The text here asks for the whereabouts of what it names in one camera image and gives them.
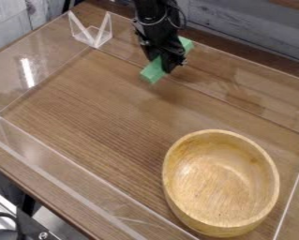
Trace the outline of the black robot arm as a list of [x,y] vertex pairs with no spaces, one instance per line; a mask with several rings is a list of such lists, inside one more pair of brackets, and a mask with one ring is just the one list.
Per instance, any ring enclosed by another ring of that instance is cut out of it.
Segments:
[[161,58],[161,69],[171,73],[185,61],[185,48],[179,31],[187,27],[187,17],[176,0],[133,0],[132,27],[145,57]]

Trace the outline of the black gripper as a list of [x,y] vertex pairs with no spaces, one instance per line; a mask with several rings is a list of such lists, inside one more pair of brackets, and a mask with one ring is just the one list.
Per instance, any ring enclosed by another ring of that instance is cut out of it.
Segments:
[[152,61],[160,55],[161,69],[171,73],[185,61],[185,50],[179,39],[179,30],[183,28],[180,18],[161,17],[145,22],[135,17],[132,26],[145,57]]

